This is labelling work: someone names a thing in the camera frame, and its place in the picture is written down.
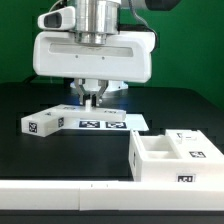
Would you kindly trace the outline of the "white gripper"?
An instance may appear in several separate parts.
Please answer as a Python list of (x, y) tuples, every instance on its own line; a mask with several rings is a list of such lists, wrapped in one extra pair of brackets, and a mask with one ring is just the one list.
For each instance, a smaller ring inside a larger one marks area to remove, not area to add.
[(86, 96), (84, 79), (99, 80), (99, 106), (108, 80), (144, 83), (151, 77), (155, 34), (120, 31), (116, 5), (67, 6), (40, 15), (38, 26), (42, 31), (34, 44), (35, 72), (75, 78), (81, 105)]

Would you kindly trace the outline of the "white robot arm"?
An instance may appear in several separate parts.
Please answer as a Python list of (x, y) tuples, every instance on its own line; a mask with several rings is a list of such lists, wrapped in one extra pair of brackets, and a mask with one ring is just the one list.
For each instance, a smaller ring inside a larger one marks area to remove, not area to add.
[(38, 17), (33, 68), (72, 78), (80, 103), (97, 106), (108, 87), (151, 78), (158, 37), (136, 11), (170, 11), (180, 1), (59, 0)]

